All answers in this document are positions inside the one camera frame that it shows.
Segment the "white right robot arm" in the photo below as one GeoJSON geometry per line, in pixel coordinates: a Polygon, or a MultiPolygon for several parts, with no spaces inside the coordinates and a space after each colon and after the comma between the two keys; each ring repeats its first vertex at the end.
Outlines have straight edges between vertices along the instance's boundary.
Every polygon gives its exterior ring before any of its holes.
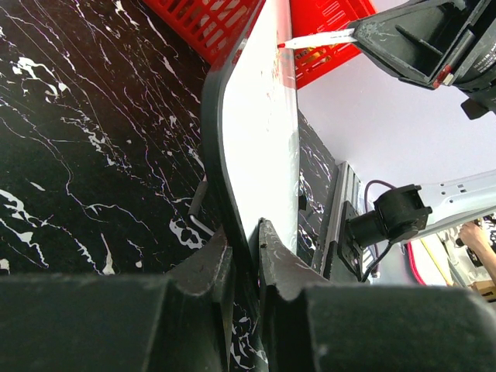
{"type": "MultiPolygon", "coordinates": [[[[461,108],[468,119],[495,110],[493,1],[410,1],[358,19],[339,35],[401,82],[428,90],[457,88],[467,97],[461,108]]],[[[446,218],[494,205],[491,171],[433,186],[393,188],[363,215],[346,202],[332,248],[346,269],[365,281],[370,270],[359,259],[367,247],[406,242],[446,218]]]]}

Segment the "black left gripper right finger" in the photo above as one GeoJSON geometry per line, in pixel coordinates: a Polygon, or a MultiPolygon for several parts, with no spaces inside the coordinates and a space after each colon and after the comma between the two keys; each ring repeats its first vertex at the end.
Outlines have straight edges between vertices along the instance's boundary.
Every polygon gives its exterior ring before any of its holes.
{"type": "Polygon", "coordinates": [[[259,224],[260,322],[272,371],[493,371],[495,313],[462,288],[335,285],[259,224]]]}

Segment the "red whiteboard marker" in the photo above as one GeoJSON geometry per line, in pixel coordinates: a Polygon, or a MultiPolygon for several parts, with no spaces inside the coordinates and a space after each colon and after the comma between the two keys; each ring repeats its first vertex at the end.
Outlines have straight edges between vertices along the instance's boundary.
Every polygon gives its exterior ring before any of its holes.
{"type": "Polygon", "coordinates": [[[354,43],[354,29],[343,29],[338,31],[322,32],[307,36],[295,37],[283,43],[279,43],[279,49],[304,49],[309,47],[323,47],[335,44],[354,43]]]}

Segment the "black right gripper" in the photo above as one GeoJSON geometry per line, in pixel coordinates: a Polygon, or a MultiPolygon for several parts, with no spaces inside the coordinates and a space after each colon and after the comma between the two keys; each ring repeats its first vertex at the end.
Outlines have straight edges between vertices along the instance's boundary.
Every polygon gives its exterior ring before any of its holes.
{"type": "Polygon", "coordinates": [[[355,46],[392,77],[457,88],[470,120],[495,112],[494,1],[408,1],[349,28],[355,46]]]}

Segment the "white whiteboard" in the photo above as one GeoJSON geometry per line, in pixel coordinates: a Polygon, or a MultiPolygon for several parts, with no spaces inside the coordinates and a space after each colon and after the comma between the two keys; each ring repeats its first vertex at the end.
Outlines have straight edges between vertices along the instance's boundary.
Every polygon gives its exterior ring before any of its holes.
{"type": "Polygon", "coordinates": [[[269,220],[297,249],[298,100],[287,1],[257,1],[215,60],[201,94],[201,144],[209,190],[236,266],[258,271],[258,229],[269,220]]]}

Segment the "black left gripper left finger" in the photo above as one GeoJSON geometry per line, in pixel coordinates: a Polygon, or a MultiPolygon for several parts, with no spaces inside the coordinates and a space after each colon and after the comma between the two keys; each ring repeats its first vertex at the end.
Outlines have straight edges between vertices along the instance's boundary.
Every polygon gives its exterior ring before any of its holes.
{"type": "Polygon", "coordinates": [[[164,275],[1,279],[3,371],[227,371],[235,264],[219,230],[164,275]]]}

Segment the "distant person's hand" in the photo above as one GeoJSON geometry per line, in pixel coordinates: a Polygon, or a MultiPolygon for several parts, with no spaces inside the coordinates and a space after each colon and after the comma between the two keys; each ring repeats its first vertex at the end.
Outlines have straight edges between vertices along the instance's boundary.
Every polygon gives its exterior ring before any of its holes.
{"type": "Polygon", "coordinates": [[[461,226],[459,238],[472,250],[481,250],[487,245],[485,231],[474,222],[467,222],[461,226]]]}

